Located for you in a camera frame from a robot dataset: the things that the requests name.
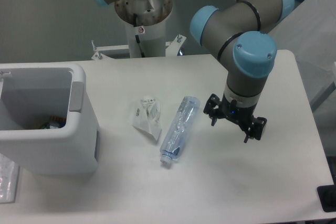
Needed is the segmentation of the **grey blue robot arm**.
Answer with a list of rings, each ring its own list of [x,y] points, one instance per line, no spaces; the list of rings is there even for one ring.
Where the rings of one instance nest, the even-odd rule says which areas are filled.
[[[172,0],[95,0],[101,6],[113,4],[128,30],[132,58],[165,55],[165,35],[152,28],[164,23]],[[212,94],[204,113],[212,123],[227,119],[238,125],[246,139],[261,139],[267,120],[254,117],[266,80],[277,54],[274,40],[261,32],[287,17],[295,0],[235,0],[219,10],[204,6],[193,16],[190,33],[228,71],[222,98]]]

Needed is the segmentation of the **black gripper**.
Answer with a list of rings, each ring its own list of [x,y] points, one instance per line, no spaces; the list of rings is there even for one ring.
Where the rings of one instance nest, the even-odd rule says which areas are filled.
[[[217,95],[211,94],[205,104],[204,114],[212,120],[211,126],[214,126],[218,119],[227,119],[237,124],[245,132],[244,143],[247,143],[249,139],[259,141],[267,124],[266,118],[253,116],[254,110],[255,105],[247,108],[238,107],[236,100],[228,102],[225,97],[220,100]]]

